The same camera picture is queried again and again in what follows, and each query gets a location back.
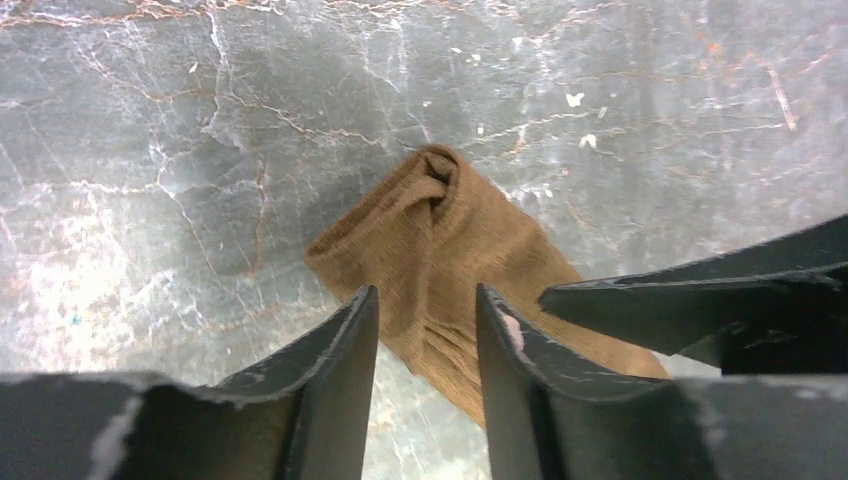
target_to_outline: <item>debris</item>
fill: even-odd
[[[580,148],[585,147],[587,143],[590,147],[592,147],[592,149],[598,148],[598,139],[591,133],[584,135],[583,138],[580,139]]]
[[[583,97],[586,95],[583,92],[578,93],[577,95],[572,95],[570,93],[565,94],[565,100],[568,102],[568,106],[571,108],[579,107],[580,100],[583,100]]]

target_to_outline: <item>brown sock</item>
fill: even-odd
[[[380,339],[483,425],[475,345],[476,285],[495,287],[534,325],[611,370],[667,378],[650,351],[543,313],[551,285],[580,275],[542,229],[456,152],[413,153],[307,249],[306,264],[340,300],[380,295]]]

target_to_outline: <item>white speck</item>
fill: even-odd
[[[580,148],[585,147],[587,143],[593,149],[598,148],[598,139],[591,133],[584,135],[583,138],[580,139]]]
[[[806,400],[815,400],[819,398],[819,392],[815,390],[798,390],[795,392],[795,396]]]
[[[580,100],[583,100],[583,97],[586,95],[583,92],[578,93],[577,95],[572,95],[570,93],[565,94],[565,100],[568,102],[568,106],[571,108],[579,107]]]

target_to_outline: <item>gray marble surface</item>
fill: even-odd
[[[429,141],[587,277],[842,214],[846,12],[0,0],[0,370],[253,363],[336,305],[304,247]],[[381,350],[365,478],[487,468],[482,432]]]

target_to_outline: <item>floor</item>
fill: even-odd
[[[590,278],[848,211],[841,0],[2,0],[0,65],[0,371],[255,362],[336,305],[304,247],[430,141]],[[487,468],[381,350],[364,478]]]

